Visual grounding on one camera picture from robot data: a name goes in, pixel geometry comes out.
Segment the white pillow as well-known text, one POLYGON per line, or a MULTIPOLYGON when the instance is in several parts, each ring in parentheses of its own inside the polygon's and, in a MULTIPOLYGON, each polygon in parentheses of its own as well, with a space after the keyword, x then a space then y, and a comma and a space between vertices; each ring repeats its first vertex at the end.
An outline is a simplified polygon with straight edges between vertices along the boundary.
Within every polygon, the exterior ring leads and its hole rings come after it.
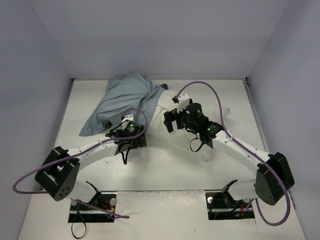
POLYGON ((188 153, 194 159, 204 162, 211 160, 212 149, 204 145, 198 152, 192 152, 190 148, 194 148, 200 141, 195 140, 195 135, 186 130, 177 129, 177 125, 173 124, 173 132, 169 133, 164 124, 164 113, 173 110, 176 105, 172 101, 175 95, 173 90, 164 90, 160 95, 152 120, 148 124, 147 133, 153 137, 163 140, 173 146, 177 151, 188 153))

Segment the blue-grey pillowcase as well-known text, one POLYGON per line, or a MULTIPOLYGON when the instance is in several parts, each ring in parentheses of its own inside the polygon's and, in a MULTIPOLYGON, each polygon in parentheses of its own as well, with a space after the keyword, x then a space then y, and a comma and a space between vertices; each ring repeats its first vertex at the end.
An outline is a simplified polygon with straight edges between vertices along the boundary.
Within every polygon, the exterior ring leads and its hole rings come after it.
POLYGON ((134 114, 138 125, 150 124, 158 100, 165 89, 138 72, 117 74, 108 80, 106 92, 82 127, 79 136, 102 133, 122 122, 125 114, 134 114))

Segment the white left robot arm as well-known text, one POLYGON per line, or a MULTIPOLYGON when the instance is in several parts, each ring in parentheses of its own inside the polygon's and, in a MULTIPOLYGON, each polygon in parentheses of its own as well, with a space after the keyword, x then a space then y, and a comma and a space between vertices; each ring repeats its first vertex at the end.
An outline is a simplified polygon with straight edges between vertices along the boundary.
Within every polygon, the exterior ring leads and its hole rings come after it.
POLYGON ((49 153, 35 175, 35 181, 55 200, 65 198, 80 200, 89 210, 100 204, 101 193, 88 180, 82 180, 78 173, 89 165, 118 154, 127 163, 128 152, 147 145, 144 127, 132 120, 124 121, 124 128, 113 128, 100 140, 72 149, 58 146, 49 153))

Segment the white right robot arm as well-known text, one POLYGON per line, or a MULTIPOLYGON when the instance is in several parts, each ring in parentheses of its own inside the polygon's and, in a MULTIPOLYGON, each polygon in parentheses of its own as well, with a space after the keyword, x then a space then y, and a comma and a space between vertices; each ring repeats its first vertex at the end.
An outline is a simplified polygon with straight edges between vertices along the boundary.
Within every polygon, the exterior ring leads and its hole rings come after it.
POLYGON ((284 191, 294 186, 288 160, 282 153, 271 154, 231 139, 221 124, 203 114, 199 103, 191 103, 182 111, 165 112, 164 125, 170 133, 174 130, 173 122, 178 129, 196 134, 202 145, 224 152, 253 173, 253 179, 235 179, 222 189, 221 200, 225 205, 233 206, 239 200, 258 198, 274 206, 284 196, 284 191))

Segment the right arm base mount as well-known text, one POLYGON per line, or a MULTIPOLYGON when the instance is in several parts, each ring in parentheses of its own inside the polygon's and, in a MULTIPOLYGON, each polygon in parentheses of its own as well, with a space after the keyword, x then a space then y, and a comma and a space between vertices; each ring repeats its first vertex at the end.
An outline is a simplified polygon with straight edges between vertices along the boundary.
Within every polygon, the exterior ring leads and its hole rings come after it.
POLYGON ((221 191, 205 192, 207 216, 210 221, 254 219, 253 206, 248 200, 233 200, 221 191))

